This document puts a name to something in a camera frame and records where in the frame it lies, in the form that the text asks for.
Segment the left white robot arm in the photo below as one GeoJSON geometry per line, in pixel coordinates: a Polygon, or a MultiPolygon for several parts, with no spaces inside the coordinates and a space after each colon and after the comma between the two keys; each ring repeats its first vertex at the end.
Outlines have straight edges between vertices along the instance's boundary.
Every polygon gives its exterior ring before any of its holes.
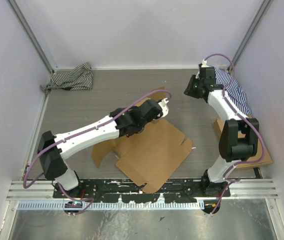
{"type": "Polygon", "coordinates": [[[166,116],[169,112],[168,99],[147,99],[140,106],[127,111],[118,108],[99,121],[74,131],[53,135],[51,131],[42,134],[38,153],[44,176],[56,181],[70,198],[81,195],[82,186],[75,171],[66,164],[66,159],[95,144],[130,137],[144,130],[149,122],[166,116]]]}

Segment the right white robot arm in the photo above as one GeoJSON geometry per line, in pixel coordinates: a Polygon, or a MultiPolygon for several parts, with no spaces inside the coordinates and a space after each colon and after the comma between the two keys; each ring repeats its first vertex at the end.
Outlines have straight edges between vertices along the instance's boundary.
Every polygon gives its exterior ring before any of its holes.
{"type": "Polygon", "coordinates": [[[219,156],[204,172],[200,182],[204,196],[218,196],[236,164],[256,155],[259,122],[255,118],[249,119],[238,109],[223,85],[217,83],[215,68],[204,63],[199,65],[199,72],[191,76],[184,94],[205,100],[224,121],[218,144],[219,156]]]}

